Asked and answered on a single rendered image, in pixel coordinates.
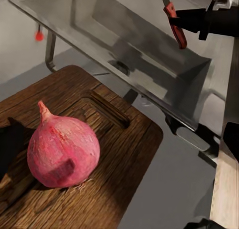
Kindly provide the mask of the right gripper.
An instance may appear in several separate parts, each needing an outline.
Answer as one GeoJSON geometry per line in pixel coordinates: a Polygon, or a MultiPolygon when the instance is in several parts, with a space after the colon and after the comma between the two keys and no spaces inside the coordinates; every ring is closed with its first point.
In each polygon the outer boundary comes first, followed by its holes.
{"type": "Polygon", "coordinates": [[[197,33],[199,39],[206,40],[209,33],[239,36],[239,6],[230,9],[213,10],[216,0],[212,0],[208,10],[193,8],[176,11],[178,18],[170,18],[170,24],[197,33]]]}

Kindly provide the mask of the parer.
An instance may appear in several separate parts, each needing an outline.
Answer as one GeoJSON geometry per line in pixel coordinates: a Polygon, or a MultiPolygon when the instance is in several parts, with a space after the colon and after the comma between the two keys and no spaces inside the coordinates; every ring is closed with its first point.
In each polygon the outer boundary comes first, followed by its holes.
{"type": "MultiPolygon", "coordinates": [[[[169,19],[170,18],[178,18],[178,15],[176,13],[173,3],[171,3],[170,0],[163,0],[163,2],[165,4],[164,11],[167,14],[167,16],[169,17],[169,19]]],[[[173,24],[171,24],[171,27],[172,27],[173,32],[179,42],[180,49],[181,50],[185,49],[187,47],[188,42],[187,42],[185,33],[183,31],[183,28],[180,28],[173,24]]]]}

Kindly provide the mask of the vidalia onion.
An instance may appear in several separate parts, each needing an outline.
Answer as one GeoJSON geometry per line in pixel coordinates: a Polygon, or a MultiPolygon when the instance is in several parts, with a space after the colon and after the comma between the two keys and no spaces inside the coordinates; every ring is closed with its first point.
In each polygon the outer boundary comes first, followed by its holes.
{"type": "Polygon", "coordinates": [[[100,159],[96,134],[78,118],[54,115],[43,101],[38,106],[42,119],[27,155],[31,172],[49,189],[85,189],[100,159]]]}

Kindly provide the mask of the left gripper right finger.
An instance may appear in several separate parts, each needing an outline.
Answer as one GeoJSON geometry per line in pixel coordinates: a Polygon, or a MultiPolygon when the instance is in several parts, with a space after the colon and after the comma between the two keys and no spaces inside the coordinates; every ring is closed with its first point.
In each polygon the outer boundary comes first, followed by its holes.
{"type": "Polygon", "coordinates": [[[239,124],[228,122],[223,140],[239,162],[239,124]]]}

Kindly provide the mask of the cutting board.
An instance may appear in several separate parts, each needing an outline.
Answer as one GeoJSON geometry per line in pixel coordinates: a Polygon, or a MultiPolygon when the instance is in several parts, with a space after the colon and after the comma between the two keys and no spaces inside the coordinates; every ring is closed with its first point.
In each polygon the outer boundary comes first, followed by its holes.
{"type": "Polygon", "coordinates": [[[117,229],[164,137],[159,125],[76,65],[67,65],[0,102],[0,128],[23,124],[26,141],[0,182],[0,229],[117,229]],[[124,123],[122,130],[81,98],[124,123]],[[27,161],[41,123],[39,101],[54,115],[78,118],[100,144],[85,189],[49,189],[27,161]]]}

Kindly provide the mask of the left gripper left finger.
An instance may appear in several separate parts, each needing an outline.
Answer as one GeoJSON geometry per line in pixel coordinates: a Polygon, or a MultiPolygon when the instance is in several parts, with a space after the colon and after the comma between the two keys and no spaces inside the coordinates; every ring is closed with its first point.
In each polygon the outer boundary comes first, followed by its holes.
{"type": "Polygon", "coordinates": [[[0,182],[26,141],[21,122],[0,128],[0,182]]]}

